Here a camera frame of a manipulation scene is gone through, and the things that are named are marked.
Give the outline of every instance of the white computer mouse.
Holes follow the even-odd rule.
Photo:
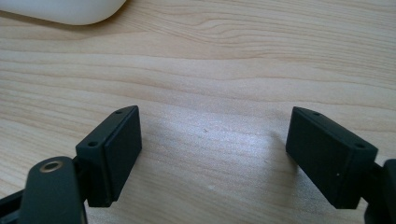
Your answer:
[[[57,21],[86,25],[113,15],[126,0],[0,0],[0,10]]]

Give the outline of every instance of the wood grain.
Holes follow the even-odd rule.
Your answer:
[[[139,105],[143,150],[90,223],[362,223],[286,155],[293,106],[396,158],[393,0],[133,0],[66,26],[0,12],[0,197]]]

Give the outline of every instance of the black plastic jaw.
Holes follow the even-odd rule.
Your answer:
[[[73,160],[56,157],[34,166],[26,189],[0,200],[0,223],[86,223],[83,202],[115,202],[141,149],[138,107],[115,111],[77,145]]]
[[[355,209],[363,197],[366,223],[396,223],[396,160],[380,167],[376,147],[300,107],[291,114],[286,151],[335,208]],[[376,217],[381,221],[370,221]]]
[[[87,195],[90,207],[109,207],[120,197],[141,148],[137,106],[115,111],[76,146],[78,164],[94,186]]]

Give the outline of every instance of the wooden table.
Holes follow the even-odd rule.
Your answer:
[[[396,158],[396,3],[133,0],[68,26],[0,12],[0,197],[112,111],[143,150],[90,223],[362,223],[285,153],[293,106]]]

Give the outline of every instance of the metal rivet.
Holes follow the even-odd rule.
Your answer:
[[[58,170],[64,165],[61,161],[49,161],[40,168],[41,173],[50,173]]]

